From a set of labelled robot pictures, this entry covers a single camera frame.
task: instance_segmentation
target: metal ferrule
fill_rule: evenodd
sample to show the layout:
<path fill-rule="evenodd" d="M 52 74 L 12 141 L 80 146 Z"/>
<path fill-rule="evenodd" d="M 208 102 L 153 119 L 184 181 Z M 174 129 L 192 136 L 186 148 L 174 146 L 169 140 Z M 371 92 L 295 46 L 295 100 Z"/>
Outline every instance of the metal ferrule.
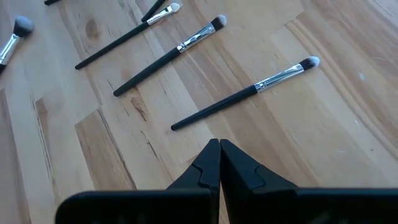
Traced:
<path fill-rule="evenodd" d="M 150 19 L 147 20 L 148 25 L 152 25 L 155 22 L 173 14 L 173 8 L 171 7 L 171 5 L 167 6 L 165 9 L 161 10 L 158 14 L 152 16 Z"/>
<path fill-rule="evenodd" d="M 195 35 L 190 37 L 188 40 L 184 41 L 182 44 L 177 46 L 177 49 L 182 53 L 188 50 L 190 47 L 197 44 L 199 41 L 203 40 L 204 38 L 208 37 L 210 34 L 216 32 L 213 25 L 211 23 L 207 24 L 202 30 L 197 32 Z"/>
<path fill-rule="evenodd" d="M 15 35 L 15 34 L 11 35 L 11 37 L 8 40 L 7 44 L 1 50 L 1 53 L 0 53 L 0 64 L 7 65 L 8 61 L 10 61 L 12 53 L 14 53 L 14 50 L 17 47 L 18 42 L 19 42 L 20 39 L 21 38 L 18 37 L 17 35 Z"/>
<path fill-rule="evenodd" d="M 280 73 L 274 75 L 273 77 L 269 77 L 261 82 L 256 83 L 255 84 L 256 90 L 257 91 L 265 90 L 268 87 L 276 85 L 276 84 L 278 84 L 288 78 L 291 78 L 295 75 L 298 75 L 302 72 L 304 72 L 304 68 L 301 66 L 301 64 L 294 65 L 293 67 L 291 67 L 290 69 L 288 69 L 286 71 L 280 72 Z"/>

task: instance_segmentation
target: wood grain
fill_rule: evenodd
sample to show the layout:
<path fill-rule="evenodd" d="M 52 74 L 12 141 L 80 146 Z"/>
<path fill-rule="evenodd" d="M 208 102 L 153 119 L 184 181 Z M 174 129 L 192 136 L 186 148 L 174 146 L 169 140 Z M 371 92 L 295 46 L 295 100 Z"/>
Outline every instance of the wood grain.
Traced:
<path fill-rule="evenodd" d="M 4 222 L 52 223 L 59 203 L 81 191 L 164 189 L 211 138 L 300 186 L 398 187 L 397 1 L 178 0 L 178 13 L 74 69 L 154 1 L 0 0 L 1 43 L 18 14 L 36 24 L 0 77 L 0 214 L 12 214 Z M 218 14 L 224 29 L 112 95 Z M 310 55 L 318 68 L 170 130 Z"/>

